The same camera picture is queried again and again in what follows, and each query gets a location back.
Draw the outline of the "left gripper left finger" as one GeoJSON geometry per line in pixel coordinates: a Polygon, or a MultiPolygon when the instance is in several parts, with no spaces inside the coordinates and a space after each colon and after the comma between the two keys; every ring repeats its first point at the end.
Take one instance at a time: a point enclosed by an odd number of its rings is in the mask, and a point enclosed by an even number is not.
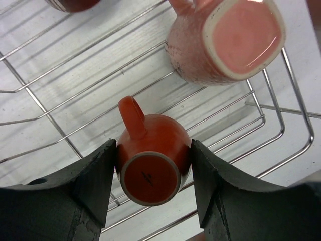
{"type": "Polygon", "coordinates": [[[116,141],[35,179],[1,189],[1,240],[99,240],[105,227],[116,141]]]}

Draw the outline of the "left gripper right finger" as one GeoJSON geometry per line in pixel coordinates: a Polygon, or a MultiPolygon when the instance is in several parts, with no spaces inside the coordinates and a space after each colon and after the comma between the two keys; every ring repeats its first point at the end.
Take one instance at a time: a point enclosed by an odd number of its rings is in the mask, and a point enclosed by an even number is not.
{"type": "Polygon", "coordinates": [[[195,197],[206,240],[320,240],[320,183],[278,186],[191,145],[195,197]]]}

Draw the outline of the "red orange cup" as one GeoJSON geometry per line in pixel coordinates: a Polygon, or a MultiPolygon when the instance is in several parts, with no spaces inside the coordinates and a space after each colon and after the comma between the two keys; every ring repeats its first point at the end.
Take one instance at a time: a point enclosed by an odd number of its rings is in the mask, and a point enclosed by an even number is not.
{"type": "Polygon", "coordinates": [[[176,120],[145,115],[127,96],[118,109],[125,130],[117,142],[116,172],[124,193],[142,206],[169,202],[191,170],[191,138],[176,120]]]}

